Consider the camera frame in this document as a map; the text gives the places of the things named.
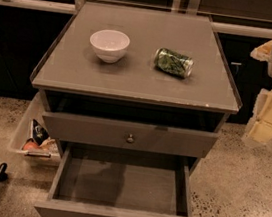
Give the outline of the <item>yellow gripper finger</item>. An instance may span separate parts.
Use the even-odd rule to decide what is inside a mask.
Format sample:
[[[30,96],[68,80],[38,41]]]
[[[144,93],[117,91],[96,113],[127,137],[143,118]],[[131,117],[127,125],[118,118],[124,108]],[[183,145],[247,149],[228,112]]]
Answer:
[[[259,47],[254,48],[251,51],[251,57],[254,60],[259,60],[261,62],[265,62],[270,60],[272,50],[272,40],[261,44]]]

